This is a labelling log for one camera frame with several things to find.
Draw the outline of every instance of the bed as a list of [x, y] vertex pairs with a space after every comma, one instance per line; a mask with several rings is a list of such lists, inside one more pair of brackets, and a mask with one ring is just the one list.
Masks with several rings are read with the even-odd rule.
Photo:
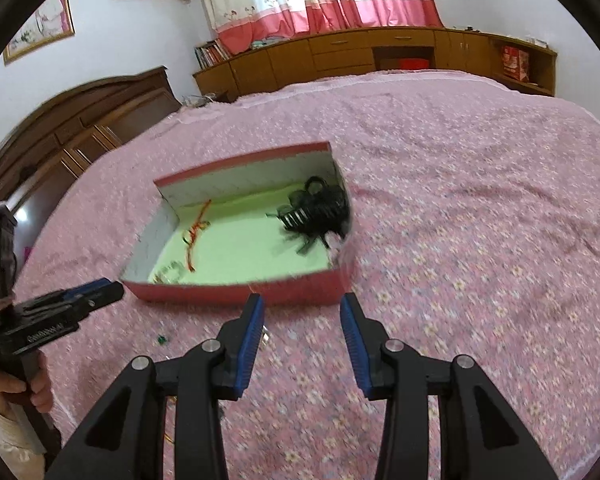
[[[580, 478], [600, 452], [600, 123], [560, 99], [393, 72], [183, 109], [78, 179], [17, 297], [117, 278], [160, 202], [154, 178], [312, 140], [330, 141], [350, 183], [365, 313], [422, 354], [474, 355], [560, 477]], [[179, 356], [236, 314], [131, 294], [92, 314], [46, 350], [64, 438], [133, 357]], [[231, 478], [373, 478], [384, 409], [357, 390], [339, 325], [336, 306], [267, 310], [251, 386], [225, 406]]]

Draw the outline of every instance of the picture frame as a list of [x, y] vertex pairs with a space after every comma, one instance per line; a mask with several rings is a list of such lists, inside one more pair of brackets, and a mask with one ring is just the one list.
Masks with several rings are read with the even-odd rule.
[[45, 0], [4, 49], [4, 64], [73, 35], [75, 30], [69, 0]]

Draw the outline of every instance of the hand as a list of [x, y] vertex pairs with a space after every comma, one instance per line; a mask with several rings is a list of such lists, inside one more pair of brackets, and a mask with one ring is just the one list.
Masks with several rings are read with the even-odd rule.
[[[46, 368], [46, 356], [38, 353], [40, 371], [31, 381], [31, 403], [40, 413], [48, 413], [54, 406], [51, 391], [51, 379]], [[27, 390], [27, 385], [12, 375], [0, 372], [0, 414], [13, 420], [13, 412], [3, 394], [20, 394]]]

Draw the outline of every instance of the drawer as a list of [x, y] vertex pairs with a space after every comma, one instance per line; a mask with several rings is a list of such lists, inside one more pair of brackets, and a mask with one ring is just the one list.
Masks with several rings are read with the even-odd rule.
[[362, 66], [374, 64], [374, 53], [370, 48], [357, 48], [356, 50], [343, 50], [314, 55], [315, 69], [331, 70], [346, 66]]
[[384, 27], [367, 32], [370, 46], [435, 46], [433, 30]]
[[327, 36], [309, 38], [309, 46], [311, 46], [311, 52], [314, 54], [322, 54], [324, 52], [365, 48], [370, 45], [366, 32], [360, 31], [341, 32], [340, 34], [329, 34]]
[[376, 70], [375, 65], [347, 66], [344, 68], [332, 68], [331, 70], [321, 70], [318, 77], [337, 77], [340, 75], [363, 75]]

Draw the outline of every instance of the cardboard box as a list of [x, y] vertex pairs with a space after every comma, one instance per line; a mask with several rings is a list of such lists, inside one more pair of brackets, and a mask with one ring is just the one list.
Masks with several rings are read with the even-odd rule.
[[529, 82], [529, 53], [515, 46], [502, 47], [504, 75], [516, 81]]
[[[354, 263], [352, 212], [337, 256], [320, 240], [299, 254], [304, 238], [290, 239], [267, 216], [311, 176], [347, 190], [328, 142], [248, 153], [156, 180], [162, 204], [120, 280], [147, 301], [242, 305], [257, 292], [267, 305], [339, 303]], [[191, 272], [186, 254], [197, 220], [209, 225], [193, 229]]]

